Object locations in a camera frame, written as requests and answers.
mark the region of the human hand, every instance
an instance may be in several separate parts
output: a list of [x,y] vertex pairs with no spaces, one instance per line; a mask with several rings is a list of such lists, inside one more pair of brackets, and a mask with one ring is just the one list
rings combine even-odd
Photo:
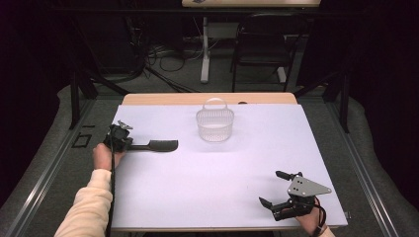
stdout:
[[[125,152],[116,152],[115,153],[115,167],[120,164],[121,159],[126,155]],[[99,143],[95,148],[93,148],[93,166],[95,170],[112,169],[112,153],[111,149],[108,148],[104,143]]]
[[[319,205],[319,201],[317,198],[315,199],[315,204]],[[323,213],[320,213],[319,208],[314,207],[311,210],[311,213],[307,215],[297,216],[295,219],[299,222],[299,224],[305,230],[305,232],[307,232],[310,236],[312,236],[314,234],[314,231],[317,229],[319,225],[319,221],[322,218],[323,218]],[[327,225],[326,223],[324,223],[319,235],[321,235],[326,228],[327,228]]]

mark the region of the desk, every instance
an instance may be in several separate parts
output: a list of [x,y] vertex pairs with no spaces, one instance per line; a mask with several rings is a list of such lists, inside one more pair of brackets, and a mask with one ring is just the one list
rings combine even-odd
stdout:
[[[220,143],[198,136],[195,115],[211,97],[224,98],[235,112],[233,133]],[[249,104],[236,105],[242,101]],[[277,178],[277,170],[301,171],[331,188],[332,194],[319,196],[327,224],[347,225],[302,107],[290,93],[127,95],[114,123],[119,119],[133,126],[134,144],[178,139],[179,148],[126,155],[116,171],[113,230],[298,228],[294,219],[275,221],[259,202],[259,197],[273,203],[289,198],[291,182]]]
[[[194,2],[194,0],[182,0],[182,5],[184,7],[190,8],[316,8],[320,4],[320,0],[206,0],[202,3]],[[227,30],[232,33],[227,33],[228,38],[235,37],[236,24],[229,23]],[[203,38],[204,38],[204,59],[203,59],[203,69],[201,71],[201,82],[207,83],[209,81],[209,71],[210,71],[210,51],[209,51],[209,22],[208,18],[204,17],[203,22]],[[278,71],[281,81],[285,81],[286,73],[284,68],[279,69]]]

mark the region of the gray carpet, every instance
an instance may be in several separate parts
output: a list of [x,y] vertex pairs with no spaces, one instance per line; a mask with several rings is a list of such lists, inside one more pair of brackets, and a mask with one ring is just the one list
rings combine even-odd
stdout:
[[[159,66],[158,61],[152,67],[166,77],[202,92],[228,92],[231,86],[230,53],[231,48],[228,43],[219,43],[212,50],[210,79],[207,84],[200,82],[200,59],[187,60],[183,67],[176,72],[165,72]],[[294,79],[298,72],[297,66],[301,55],[302,52],[295,61],[290,91],[297,89],[294,86]],[[170,69],[169,66],[173,69],[180,67],[182,62],[176,58],[165,58],[161,65],[165,69]],[[254,73],[255,71],[243,69],[238,75],[245,80],[250,75],[247,72]],[[256,75],[265,73],[265,71],[256,72]],[[273,80],[269,73],[266,75],[266,80]],[[162,80],[149,75],[148,72],[119,85],[135,93],[174,92]],[[242,91],[281,90],[281,87],[272,85],[264,85],[260,88],[256,88],[254,85],[239,86],[237,88]],[[22,228],[18,231],[21,236],[52,236],[71,206],[75,193],[86,185],[92,171],[91,150],[105,137],[117,106],[122,101],[122,97],[112,90],[99,84],[97,88],[100,92],[98,100],[91,103],[91,110],[83,114],[84,117],[80,126],[71,131],[76,135],[82,135],[84,138],[80,138],[74,143],[75,138],[72,137],[68,149],[64,149],[62,162],[56,164],[57,172],[52,177],[52,182],[44,186],[47,192],[37,202],[33,215],[22,215],[23,207],[26,206],[25,201],[31,195],[31,191],[40,184],[39,180],[42,178],[43,171],[48,168],[53,159],[56,159],[57,150],[61,148],[62,142],[65,141],[69,133],[67,129],[71,118],[69,88],[64,88],[59,93],[60,110],[49,134],[21,183],[0,210],[0,236],[7,236],[8,231],[11,231],[9,228],[16,226]],[[367,198],[359,177],[354,171],[351,153],[339,132],[341,128],[336,125],[335,115],[331,113],[330,105],[324,104],[319,98],[321,92],[322,88],[318,88],[298,99],[298,102],[303,105],[306,112],[343,209],[349,211],[352,216],[348,220],[348,226],[335,229],[334,233],[337,236],[383,236],[374,210],[371,208],[371,201]],[[82,100],[82,105],[90,105],[89,103],[89,101]],[[419,233],[418,212],[399,194],[397,188],[377,161],[363,108],[355,101],[350,103],[349,127],[350,136],[374,181],[374,185],[399,236],[417,236],[417,233]],[[86,136],[83,135],[91,135],[89,144],[86,147],[71,148],[73,143],[75,146],[81,146],[86,141],[84,140]],[[22,220],[17,217],[22,216],[28,217],[26,221],[21,221],[26,223],[23,226],[19,225],[20,223],[17,224]],[[280,234],[281,236],[306,236],[301,230],[282,231]],[[127,233],[114,233],[113,236],[127,235]]]

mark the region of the human arm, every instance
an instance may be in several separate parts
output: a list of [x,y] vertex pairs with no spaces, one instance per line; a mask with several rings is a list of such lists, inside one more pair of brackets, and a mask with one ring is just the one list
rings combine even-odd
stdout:
[[[315,203],[319,205],[319,201],[316,198]],[[314,207],[311,213],[297,216],[295,219],[299,222],[301,227],[307,232],[310,236],[314,234],[314,231],[318,228],[319,219],[323,218],[323,213],[320,213],[320,209]],[[335,235],[330,230],[329,226],[326,223],[322,226],[319,237],[334,237]]]
[[[116,167],[124,155],[115,154]],[[93,149],[93,164],[95,170],[90,182],[77,192],[55,236],[105,236],[113,199],[110,192],[112,153],[105,144],[99,143]]]

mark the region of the white tabletop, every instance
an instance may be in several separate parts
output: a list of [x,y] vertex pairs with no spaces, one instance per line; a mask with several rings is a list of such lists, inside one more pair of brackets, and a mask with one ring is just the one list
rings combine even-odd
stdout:
[[184,7],[318,7],[320,0],[182,0]]
[[114,230],[273,230],[298,227],[275,221],[259,197],[285,202],[291,181],[277,170],[303,175],[332,190],[319,196],[329,226],[347,225],[339,199],[300,105],[229,105],[231,137],[209,143],[198,136],[202,106],[120,106],[134,144],[177,139],[174,152],[130,151],[117,169]]

